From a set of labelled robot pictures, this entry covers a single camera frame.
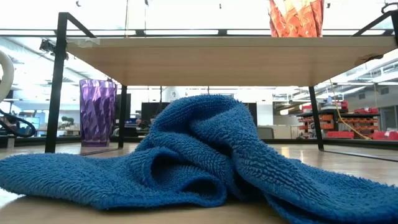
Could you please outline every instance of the purple vase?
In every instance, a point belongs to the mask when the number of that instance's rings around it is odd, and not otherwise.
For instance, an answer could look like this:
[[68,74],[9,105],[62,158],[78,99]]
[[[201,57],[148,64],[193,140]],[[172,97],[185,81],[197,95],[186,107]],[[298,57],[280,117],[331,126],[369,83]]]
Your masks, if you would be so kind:
[[117,85],[102,80],[80,80],[81,146],[109,146]]

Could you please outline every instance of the floor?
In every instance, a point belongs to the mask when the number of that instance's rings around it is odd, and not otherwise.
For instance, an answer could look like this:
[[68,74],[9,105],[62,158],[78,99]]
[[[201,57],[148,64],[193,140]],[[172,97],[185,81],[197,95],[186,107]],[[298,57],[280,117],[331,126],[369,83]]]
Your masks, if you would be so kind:
[[[125,143],[123,150],[92,154],[89,157],[114,157],[134,151],[137,144]],[[40,153],[43,146],[0,149],[0,158],[13,154]],[[320,152],[316,145],[275,145],[289,158],[322,169],[365,177],[380,183],[398,185],[398,162]],[[326,146],[326,150],[350,151],[398,159],[398,151]],[[92,152],[79,144],[57,146],[57,152],[81,154]],[[0,223],[286,223],[265,203],[228,202],[218,208],[183,206],[151,210],[99,212],[71,202],[16,195],[0,189]]]

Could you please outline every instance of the towel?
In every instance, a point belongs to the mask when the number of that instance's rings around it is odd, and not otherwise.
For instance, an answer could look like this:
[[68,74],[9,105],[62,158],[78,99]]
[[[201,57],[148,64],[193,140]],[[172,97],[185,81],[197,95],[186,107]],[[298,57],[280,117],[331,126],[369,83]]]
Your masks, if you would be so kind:
[[8,157],[0,161],[0,187],[100,210],[263,198],[291,223],[398,222],[398,188],[278,154],[258,138],[242,103],[218,95],[171,103],[125,156]]

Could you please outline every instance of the wooden tabletop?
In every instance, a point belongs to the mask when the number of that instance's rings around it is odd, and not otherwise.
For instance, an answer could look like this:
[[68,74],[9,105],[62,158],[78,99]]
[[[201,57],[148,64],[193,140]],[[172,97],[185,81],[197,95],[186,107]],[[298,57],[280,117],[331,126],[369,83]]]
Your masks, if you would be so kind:
[[68,39],[123,85],[314,86],[396,48],[393,37]]

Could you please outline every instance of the black metal frame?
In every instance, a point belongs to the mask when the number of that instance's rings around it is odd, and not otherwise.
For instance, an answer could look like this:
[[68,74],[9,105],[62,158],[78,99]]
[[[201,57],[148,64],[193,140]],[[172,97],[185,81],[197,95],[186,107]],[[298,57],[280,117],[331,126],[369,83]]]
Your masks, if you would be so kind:
[[[380,23],[384,19],[391,17],[392,23],[394,26],[394,32],[395,32],[395,38],[396,38],[396,43],[398,46],[398,11],[389,11],[385,14],[383,14],[381,17],[377,18],[367,26],[365,26],[363,29],[359,30],[357,33],[353,35],[353,37],[361,36],[364,34],[367,30],[371,29],[374,27],[376,24]],[[59,107],[60,107],[60,92],[61,92],[61,87],[62,87],[62,77],[63,77],[63,61],[65,59],[65,54],[66,54],[66,45],[67,45],[67,21],[72,22],[74,25],[77,26],[81,31],[85,33],[88,37],[91,38],[96,38],[95,35],[93,35],[86,27],[84,27],[82,24],[80,24],[71,14],[68,12],[60,12],[58,16],[58,27],[56,31],[57,35],[57,44],[55,48],[55,61],[54,61],[54,73],[53,73],[53,82],[52,82],[52,91],[51,91],[51,99],[50,99],[50,114],[49,114],[49,126],[47,128],[47,141],[45,145],[45,152],[55,152],[55,140],[57,137],[57,125],[58,125],[58,116],[59,116]],[[134,35],[134,37],[148,37],[148,36],[154,36],[154,37],[166,37],[166,36],[176,36],[176,35],[147,35],[144,30],[135,30],[137,35]],[[388,32],[383,33],[383,35],[391,35],[392,31],[387,30]],[[215,35],[197,35],[197,36],[261,36],[261,35],[228,35],[227,34],[227,29],[218,29],[218,33]],[[311,105],[312,105],[312,111],[313,111],[313,118],[314,118],[314,125],[315,125],[315,132],[317,134],[317,139],[316,142],[318,144],[318,149],[321,152],[330,152],[330,153],[337,153],[337,154],[344,154],[344,155],[350,155],[350,156],[361,156],[361,157],[367,157],[367,158],[372,158],[372,159],[382,159],[385,161],[394,161],[398,162],[397,160],[393,159],[387,159],[387,158],[382,158],[382,157],[377,157],[377,156],[372,156],[372,155],[365,155],[365,154],[355,154],[355,153],[350,153],[350,152],[333,152],[333,151],[326,151],[324,150],[324,143],[331,143],[331,144],[339,144],[338,141],[329,141],[329,139],[324,140],[322,138],[322,132],[321,132],[321,127],[320,127],[320,120],[319,120],[319,114],[318,114],[318,108],[317,108],[317,100],[315,96],[315,90],[314,86],[309,87],[309,92],[310,92],[310,98],[311,98]],[[121,96],[121,115],[120,115],[120,120],[119,120],[119,137],[118,137],[118,149],[123,148],[123,142],[124,142],[124,122],[125,122],[125,112],[126,112],[126,98],[127,98],[127,86],[122,86],[122,96]],[[286,141],[286,144],[296,144],[295,141]],[[362,145],[362,141],[358,141],[356,143],[355,141],[350,142],[350,144],[356,144],[356,145]],[[387,143],[389,147],[396,147],[398,148],[398,144],[395,142],[389,142]]]

